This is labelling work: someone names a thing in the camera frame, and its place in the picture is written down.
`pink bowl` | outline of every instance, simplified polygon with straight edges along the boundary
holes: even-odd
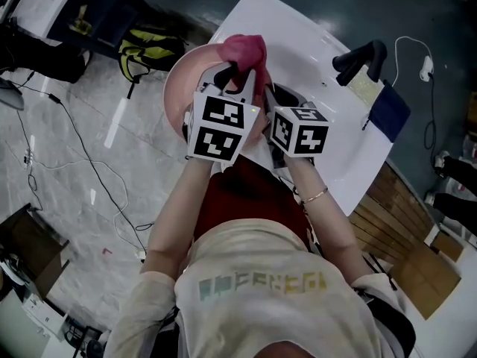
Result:
[[[184,113],[194,101],[194,92],[197,89],[200,77],[208,68],[224,62],[218,55],[218,47],[219,44],[202,45],[184,54],[165,80],[164,93],[162,94],[165,116],[175,133],[182,139],[184,139],[182,134]],[[270,82],[270,75],[268,75],[267,83]],[[236,86],[230,82],[227,89],[234,90]],[[255,144],[268,124],[268,118],[265,115],[265,110],[263,110],[263,97],[255,95],[253,105],[260,107],[261,110],[245,146]]]

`backpack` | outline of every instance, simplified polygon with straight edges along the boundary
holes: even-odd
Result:
[[[119,66],[123,76],[133,84],[138,84],[141,75],[131,74],[130,62],[145,66],[148,72],[144,74],[151,69],[168,72],[185,52],[184,41],[178,36],[164,29],[142,25],[130,29],[124,35],[119,48]]]

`white marker cube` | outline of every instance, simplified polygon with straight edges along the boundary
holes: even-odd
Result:
[[[289,157],[315,157],[323,152],[328,127],[317,109],[275,107],[271,140]]]
[[[259,111],[256,106],[195,92],[189,118],[188,154],[233,164]]]

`marble tile floor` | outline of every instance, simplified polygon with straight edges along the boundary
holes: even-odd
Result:
[[[25,82],[29,71],[4,73]],[[106,163],[127,187],[125,213],[134,225],[153,222],[182,172],[186,144],[167,123],[162,108],[166,73],[146,76],[127,102],[110,148],[104,145],[119,102],[130,83],[117,62],[95,54],[84,76],[67,84],[35,76],[27,86],[55,94],[71,113],[93,160]],[[88,162],[46,169],[85,158],[80,141],[60,105],[25,88],[25,111],[19,115],[34,140],[34,176],[43,211],[40,215],[70,240],[71,260],[48,298],[84,324],[111,328],[120,303],[136,282],[141,263],[138,248],[120,239],[113,227],[118,212]],[[0,106],[0,221],[28,202],[38,206],[28,186],[23,156],[27,143],[17,112]],[[121,179],[101,164],[96,168],[119,206],[126,204]],[[119,234],[139,247],[127,222],[117,216]],[[145,245],[149,231],[139,237]]]

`dark green floor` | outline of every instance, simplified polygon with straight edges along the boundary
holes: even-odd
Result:
[[[239,0],[146,0],[217,25]],[[437,148],[459,155],[464,136],[464,116],[470,89],[469,70],[477,61],[476,33],[459,0],[282,0],[328,30],[349,48],[373,39],[388,47],[382,78],[396,73],[394,40],[408,35],[424,41],[435,62],[435,112]],[[411,108],[406,124],[391,152],[391,159],[419,195],[435,184],[423,132],[430,120],[431,85],[419,79],[426,49],[399,42],[398,93]]]

